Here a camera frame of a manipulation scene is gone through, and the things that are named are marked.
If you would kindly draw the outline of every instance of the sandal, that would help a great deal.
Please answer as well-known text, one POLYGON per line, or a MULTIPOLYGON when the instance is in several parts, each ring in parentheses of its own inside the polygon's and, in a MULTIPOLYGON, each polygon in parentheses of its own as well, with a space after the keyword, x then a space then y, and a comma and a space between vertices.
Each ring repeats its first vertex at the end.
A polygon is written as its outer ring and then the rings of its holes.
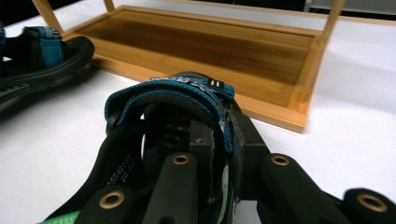
POLYGON ((105 117, 90 176, 43 223, 233 223, 243 133, 267 148, 232 86, 195 72, 152 78, 111 94, 105 117))
POLYGON ((21 35, 6 38, 0 22, 0 104, 65 83, 88 64, 93 51, 88 38, 63 42, 49 27, 25 27, 21 35))

